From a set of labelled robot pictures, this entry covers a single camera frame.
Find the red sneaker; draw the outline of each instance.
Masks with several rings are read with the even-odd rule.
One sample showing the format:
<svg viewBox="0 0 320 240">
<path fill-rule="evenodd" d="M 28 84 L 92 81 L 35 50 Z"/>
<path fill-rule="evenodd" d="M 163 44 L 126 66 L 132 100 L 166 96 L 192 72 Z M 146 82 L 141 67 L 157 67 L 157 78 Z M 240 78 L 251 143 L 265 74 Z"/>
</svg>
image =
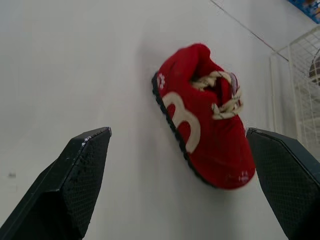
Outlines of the red sneaker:
<svg viewBox="0 0 320 240">
<path fill-rule="evenodd" d="M 235 75 L 211 61 L 205 45 L 194 44 L 171 56 L 152 85 L 195 174 L 222 189 L 248 183 L 256 167 L 238 116 L 243 103 Z"/>
</svg>

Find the white surface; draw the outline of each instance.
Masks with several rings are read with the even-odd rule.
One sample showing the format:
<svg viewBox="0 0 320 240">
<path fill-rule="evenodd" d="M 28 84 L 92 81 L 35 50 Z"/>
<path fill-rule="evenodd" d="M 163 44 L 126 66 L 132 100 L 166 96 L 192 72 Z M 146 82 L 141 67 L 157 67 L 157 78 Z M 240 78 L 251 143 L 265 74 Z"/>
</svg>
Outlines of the white surface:
<svg viewBox="0 0 320 240">
<path fill-rule="evenodd" d="M 287 0 L 212 0 L 278 50 L 317 24 Z"/>
<path fill-rule="evenodd" d="M 271 130 L 271 51 L 211 2 L 1 2 L 0 224 L 70 138 L 110 126 L 85 239 L 286 239 L 256 178 L 223 192 L 194 177 L 152 96 L 155 70 L 194 42 L 237 75 L 245 124 Z"/>
</svg>

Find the wire rack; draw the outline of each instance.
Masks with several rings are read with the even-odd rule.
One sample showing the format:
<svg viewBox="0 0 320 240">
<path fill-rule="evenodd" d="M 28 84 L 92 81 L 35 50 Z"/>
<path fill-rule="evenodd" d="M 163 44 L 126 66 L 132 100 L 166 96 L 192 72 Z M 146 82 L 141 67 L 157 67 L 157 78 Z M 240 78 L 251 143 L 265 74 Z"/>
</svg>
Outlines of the wire rack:
<svg viewBox="0 0 320 240">
<path fill-rule="evenodd" d="M 320 27 L 287 48 L 297 139 L 320 161 Z"/>
</svg>

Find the shoe tongue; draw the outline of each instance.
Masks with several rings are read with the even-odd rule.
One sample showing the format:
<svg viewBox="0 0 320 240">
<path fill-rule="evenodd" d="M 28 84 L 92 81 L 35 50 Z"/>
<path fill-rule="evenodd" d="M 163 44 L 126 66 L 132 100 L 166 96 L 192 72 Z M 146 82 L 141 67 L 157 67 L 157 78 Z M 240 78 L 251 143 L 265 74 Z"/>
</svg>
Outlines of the shoe tongue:
<svg viewBox="0 0 320 240">
<path fill-rule="evenodd" d="M 198 65 L 196 74 L 200 77 L 208 76 L 213 71 L 213 69 L 215 69 L 216 71 L 224 72 L 224 70 L 221 67 L 219 67 L 212 61 L 207 61 L 205 63 L 200 62 L 200 64 Z M 236 79 L 233 76 L 233 73 L 231 73 L 230 75 L 232 75 L 231 76 L 232 81 L 233 82 L 236 81 Z M 232 83 L 232 86 L 231 86 L 229 82 L 223 77 L 218 78 L 215 83 L 215 87 L 212 88 L 212 90 L 217 94 L 217 97 L 218 97 L 218 102 L 216 104 L 220 107 L 221 105 L 228 102 L 232 98 L 232 94 L 236 93 L 236 89 L 237 89 L 237 84 Z"/>
</svg>

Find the shoe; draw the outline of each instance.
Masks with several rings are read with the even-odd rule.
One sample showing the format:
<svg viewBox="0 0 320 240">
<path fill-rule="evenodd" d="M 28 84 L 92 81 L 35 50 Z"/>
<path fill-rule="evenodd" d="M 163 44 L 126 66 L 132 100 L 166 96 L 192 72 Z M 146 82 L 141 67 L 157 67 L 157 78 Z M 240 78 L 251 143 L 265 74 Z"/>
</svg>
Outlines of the shoe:
<svg viewBox="0 0 320 240">
<path fill-rule="evenodd" d="M 247 184 L 256 167 L 238 116 L 243 102 L 236 76 L 216 65 L 205 45 L 194 44 L 166 60 L 152 86 L 194 173 L 216 188 Z"/>
</svg>

